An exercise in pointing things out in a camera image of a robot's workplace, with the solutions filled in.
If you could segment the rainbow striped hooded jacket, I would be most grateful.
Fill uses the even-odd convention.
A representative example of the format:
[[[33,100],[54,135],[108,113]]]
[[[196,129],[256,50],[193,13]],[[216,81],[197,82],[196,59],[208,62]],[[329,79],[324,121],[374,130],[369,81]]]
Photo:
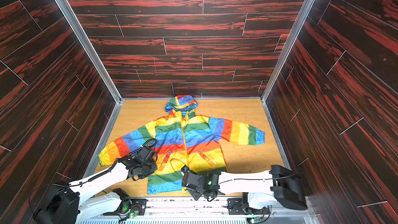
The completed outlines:
[[[167,116],[153,120],[144,126],[109,143],[98,155],[103,166],[111,165],[139,148],[150,139],[156,139],[153,150],[158,155],[158,169],[148,177],[149,195],[182,189],[182,174],[187,165],[195,172],[226,170],[220,141],[238,145],[260,145],[265,133],[260,129],[238,121],[197,115],[198,103],[190,95],[170,99],[165,111]]]

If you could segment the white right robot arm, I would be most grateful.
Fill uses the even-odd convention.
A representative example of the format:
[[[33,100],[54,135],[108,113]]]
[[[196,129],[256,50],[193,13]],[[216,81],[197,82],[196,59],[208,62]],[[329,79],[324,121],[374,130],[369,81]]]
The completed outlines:
[[[218,196],[243,193],[247,194],[248,207],[253,209],[275,203],[295,211],[308,209],[301,177],[279,165],[260,173],[209,172],[204,175],[184,166],[181,173],[182,187],[196,201],[200,197],[212,201]]]

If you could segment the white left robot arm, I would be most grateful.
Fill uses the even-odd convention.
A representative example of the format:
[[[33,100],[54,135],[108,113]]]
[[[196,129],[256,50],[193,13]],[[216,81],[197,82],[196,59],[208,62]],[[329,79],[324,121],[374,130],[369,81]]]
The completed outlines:
[[[157,170],[157,154],[143,148],[114,161],[109,168],[68,184],[52,184],[43,196],[33,219],[38,224],[79,224],[104,213],[125,216],[131,197],[122,189],[97,196],[106,188],[127,179],[140,180]]]

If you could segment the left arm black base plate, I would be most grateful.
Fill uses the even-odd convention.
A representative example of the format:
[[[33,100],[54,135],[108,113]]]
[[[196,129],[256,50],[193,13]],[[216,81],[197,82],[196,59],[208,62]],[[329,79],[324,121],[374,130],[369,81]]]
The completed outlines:
[[[104,213],[103,215],[122,218],[134,218],[139,215],[144,215],[147,201],[148,200],[145,198],[124,199],[115,211]]]

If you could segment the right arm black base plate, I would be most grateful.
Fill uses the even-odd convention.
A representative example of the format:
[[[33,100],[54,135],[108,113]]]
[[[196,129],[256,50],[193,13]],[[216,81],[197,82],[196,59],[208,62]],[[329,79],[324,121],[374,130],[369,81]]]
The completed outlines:
[[[270,213],[268,207],[257,209],[250,207],[248,200],[244,197],[241,198],[228,198],[227,209],[229,215],[268,215]]]

